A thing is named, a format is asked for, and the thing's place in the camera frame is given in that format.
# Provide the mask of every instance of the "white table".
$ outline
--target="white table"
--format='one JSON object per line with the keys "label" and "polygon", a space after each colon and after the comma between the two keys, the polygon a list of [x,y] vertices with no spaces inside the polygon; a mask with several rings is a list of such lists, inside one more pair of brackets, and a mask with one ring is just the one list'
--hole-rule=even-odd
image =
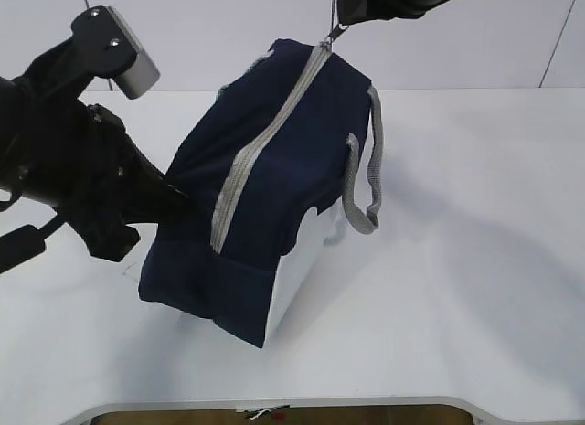
{"label": "white table", "polygon": [[[213,99],[85,96],[121,115],[163,168]],[[0,277],[0,423],[412,403],[493,423],[584,420],[585,90],[393,91],[383,102],[382,229],[347,229],[324,251],[264,350],[138,300],[153,227],[121,264],[61,230]],[[23,201],[0,230],[49,216]]]}

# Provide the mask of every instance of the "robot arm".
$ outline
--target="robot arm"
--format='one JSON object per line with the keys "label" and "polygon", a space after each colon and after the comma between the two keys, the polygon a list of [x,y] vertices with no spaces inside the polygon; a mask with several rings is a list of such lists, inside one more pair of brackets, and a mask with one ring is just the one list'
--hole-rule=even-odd
{"label": "robot arm", "polygon": [[338,0],[339,23],[351,26],[370,20],[420,18],[451,0]]}
{"label": "robot arm", "polygon": [[111,8],[79,15],[70,39],[41,55],[20,77],[0,78],[0,188],[10,199],[47,204],[56,216],[0,238],[0,272],[42,253],[68,223],[94,257],[120,261],[138,242],[128,226],[181,218],[191,202],[165,181],[126,134],[122,121],[78,100],[94,77],[114,79],[135,99],[158,70]]}

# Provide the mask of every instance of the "insulated lunch bag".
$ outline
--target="insulated lunch bag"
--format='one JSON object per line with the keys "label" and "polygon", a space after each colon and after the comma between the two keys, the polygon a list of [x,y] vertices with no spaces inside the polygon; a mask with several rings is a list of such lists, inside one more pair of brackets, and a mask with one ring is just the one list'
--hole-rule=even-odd
{"label": "insulated lunch bag", "polygon": [[[363,213],[354,183],[370,115],[373,202]],[[179,147],[166,177],[194,209],[159,226],[141,299],[213,319],[263,347],[323,246],[339,198],[358,231],[378,227],[381,159],[380,102],[370,79],[326,43],[277,40],[222,89]],[[303,265],[283,268],[289,259]]]}

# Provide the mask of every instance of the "gray zipper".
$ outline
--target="gray zipper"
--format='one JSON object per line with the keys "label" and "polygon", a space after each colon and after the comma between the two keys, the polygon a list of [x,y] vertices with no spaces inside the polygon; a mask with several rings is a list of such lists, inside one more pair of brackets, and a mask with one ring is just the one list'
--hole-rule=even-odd
{"label": "gray zipper", "polygon": [[291,116],[299,101],[330,57],[331,50],[325,43],[314,47],[301,77],[297,80],[291,94],[274,117],[272,123],[252,142],[240,149],[236,155],[229,175],[219,192],[211,221],[210,243],[216,253],[220,253],[223,248],[239,198],[248,182],[248,177],[258,156]]}

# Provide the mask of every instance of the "bag strap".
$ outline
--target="bag strap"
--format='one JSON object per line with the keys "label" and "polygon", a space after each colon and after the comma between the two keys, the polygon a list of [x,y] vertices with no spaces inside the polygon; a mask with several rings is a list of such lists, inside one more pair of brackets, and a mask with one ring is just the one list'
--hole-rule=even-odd
{"label": "bag strap", "polygon": [[369,235],[379,228],[378,212],[382,207],[382,181],[381,168],[384,155],[384,129],[382,125],[382,104],[378,92],[374,87],[367,91],[372,100],[372,133],[374,136],[374,147],[367,165],[367,182],[372,190],[372,204],[364,213],[355,201],[356,177],[359,169],[359,141],[352,133],[347,137],[349,146],[349,157],[346,163],[346,178],[342,202],[347,220],[352,227],[364,235]]}

